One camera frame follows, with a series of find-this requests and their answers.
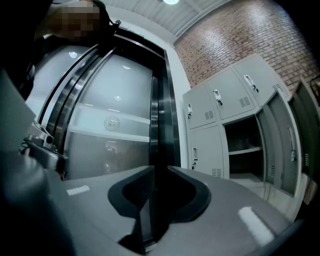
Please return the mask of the person's dark jacket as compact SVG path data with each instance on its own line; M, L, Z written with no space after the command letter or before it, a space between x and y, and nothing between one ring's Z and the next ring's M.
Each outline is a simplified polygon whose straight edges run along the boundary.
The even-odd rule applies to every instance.
M93 40L69 42L50 35L36 40L29 53L31 61L23 73L18 91L23 98L44 98L55 94L73 70L99 48Z

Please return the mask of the frosted glass door black frame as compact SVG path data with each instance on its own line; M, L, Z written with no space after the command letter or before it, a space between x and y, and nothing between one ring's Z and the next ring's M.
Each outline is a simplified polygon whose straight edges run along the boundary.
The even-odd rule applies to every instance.
M66 157L63 180L181 164L167 52L129 30L119 28L107 53L88 55L54 94L26 103Z

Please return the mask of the grey metal locker cabinet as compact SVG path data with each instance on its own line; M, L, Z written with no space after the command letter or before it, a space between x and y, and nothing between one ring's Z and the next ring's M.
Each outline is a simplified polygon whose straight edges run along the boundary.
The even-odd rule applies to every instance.
M300 79L290 92L258 54L183 95L189 167L269 184L296 197L302 174L320 172L320 105Z

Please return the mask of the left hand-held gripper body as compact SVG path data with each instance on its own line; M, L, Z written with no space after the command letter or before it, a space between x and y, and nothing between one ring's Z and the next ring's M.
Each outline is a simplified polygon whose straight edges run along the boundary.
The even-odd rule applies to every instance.
M34 120L35 115L13 85L7 72L0 69L0 174L31 165L65 176L65 156L54 151L51 135Z

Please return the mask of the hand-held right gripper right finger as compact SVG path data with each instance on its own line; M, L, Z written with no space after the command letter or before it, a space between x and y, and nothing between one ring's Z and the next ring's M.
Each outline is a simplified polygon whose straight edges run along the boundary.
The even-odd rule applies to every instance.
M154 256L286 255L280 248L304 223L292 222L250 189L228 179L171 166L199 181L211 201L195 220L172 223Z

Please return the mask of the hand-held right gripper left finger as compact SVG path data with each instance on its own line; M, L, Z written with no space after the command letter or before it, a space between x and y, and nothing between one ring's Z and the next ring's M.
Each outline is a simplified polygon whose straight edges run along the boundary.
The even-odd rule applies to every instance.
M121 216L108 198L110 188L135 174L151 171L151 166L96 177L63 181L68 195L67 219L72 232L80 236L82 256L141 256L119 244L134 229L135 219Z

